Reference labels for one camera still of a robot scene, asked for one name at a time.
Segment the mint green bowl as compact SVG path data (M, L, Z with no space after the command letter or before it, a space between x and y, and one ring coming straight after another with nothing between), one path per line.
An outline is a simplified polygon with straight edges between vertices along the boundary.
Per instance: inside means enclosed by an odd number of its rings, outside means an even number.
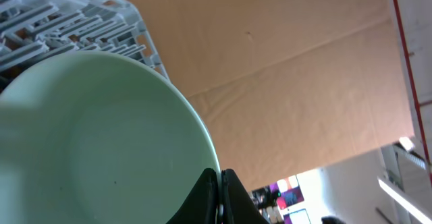
M1 93L2 223L166 223L205 169L205 124L133 59L56 55Z

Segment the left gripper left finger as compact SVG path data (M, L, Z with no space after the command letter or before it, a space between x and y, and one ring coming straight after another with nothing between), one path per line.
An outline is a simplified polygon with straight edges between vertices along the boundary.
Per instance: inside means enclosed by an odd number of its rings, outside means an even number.
M217 174L206 168L167 224L215 224L218 204Z

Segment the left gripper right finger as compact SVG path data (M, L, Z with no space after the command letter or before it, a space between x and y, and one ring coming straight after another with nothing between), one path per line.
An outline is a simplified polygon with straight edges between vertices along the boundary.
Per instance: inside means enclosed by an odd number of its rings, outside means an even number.
M221 172L223 224L268 224L233 169Z

